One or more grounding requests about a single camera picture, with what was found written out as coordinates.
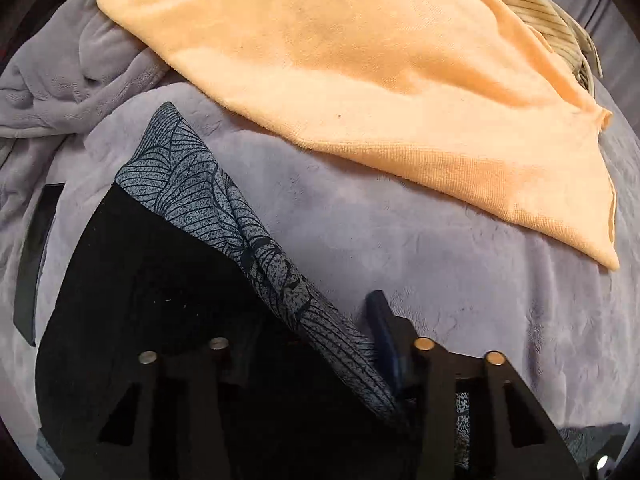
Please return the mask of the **lavender plush bed cover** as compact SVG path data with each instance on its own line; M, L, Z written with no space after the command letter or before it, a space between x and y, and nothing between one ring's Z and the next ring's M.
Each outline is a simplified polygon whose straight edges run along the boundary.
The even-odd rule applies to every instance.
M18 262L44 182L60 182L37 288L52 313L85 226L171 102L270 234L334 306L358 318L372 289L454 352L502 351L562 427L639 421L639 141L615 113L600 148L617 190L611 272L556 240L348 160L301 151L185 82L135 96L88 134L1 143L1 359L38 422L35 352L12 323Z

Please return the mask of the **black smartphone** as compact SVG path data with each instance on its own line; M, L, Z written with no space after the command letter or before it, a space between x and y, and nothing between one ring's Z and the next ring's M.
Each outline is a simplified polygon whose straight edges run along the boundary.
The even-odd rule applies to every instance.
M28 226L18 266L13 324L31 347L36 345L35 320L40 272L56 206L63 190L63 183L46 184L42 188Z

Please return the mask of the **grey fleece blanket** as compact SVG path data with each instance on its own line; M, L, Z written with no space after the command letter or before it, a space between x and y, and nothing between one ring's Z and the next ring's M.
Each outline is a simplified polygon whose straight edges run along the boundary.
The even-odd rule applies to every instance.
M88 133L168 72L151 48L108 18L96 0L67 0L1 75L1 135Z

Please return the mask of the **black pants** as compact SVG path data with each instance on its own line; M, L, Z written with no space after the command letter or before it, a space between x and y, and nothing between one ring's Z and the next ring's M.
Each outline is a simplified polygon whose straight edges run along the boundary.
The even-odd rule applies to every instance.
M221 252L112 186L36 363L67 479L401 479L396 430Z

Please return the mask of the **peach orange towel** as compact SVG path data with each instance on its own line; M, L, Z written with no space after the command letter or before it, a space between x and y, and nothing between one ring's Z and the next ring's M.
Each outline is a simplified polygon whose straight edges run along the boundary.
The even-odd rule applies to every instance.
M609 269L611 115L501 0L96 0L201 92Z

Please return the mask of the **beige striped garment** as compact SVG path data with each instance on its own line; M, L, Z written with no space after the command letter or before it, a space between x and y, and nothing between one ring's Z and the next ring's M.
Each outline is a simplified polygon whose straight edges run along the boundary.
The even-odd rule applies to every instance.
M570 68L578 84L596 94L602 78L600 56L589 32L553 0L501 0L525 24L536 29Z

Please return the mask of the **grey leaf-patterned cloth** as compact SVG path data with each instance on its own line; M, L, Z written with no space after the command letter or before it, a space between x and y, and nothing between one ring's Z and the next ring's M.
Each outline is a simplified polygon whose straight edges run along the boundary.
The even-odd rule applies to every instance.
M303 334L376 422L395 407L374 354L390 356L396 318L382 292L366 299L374 333L367 340L281 252L253 209L178 110L169 102L154 113L116 184L173 226L221 252L241 269L260 299L288 327Z

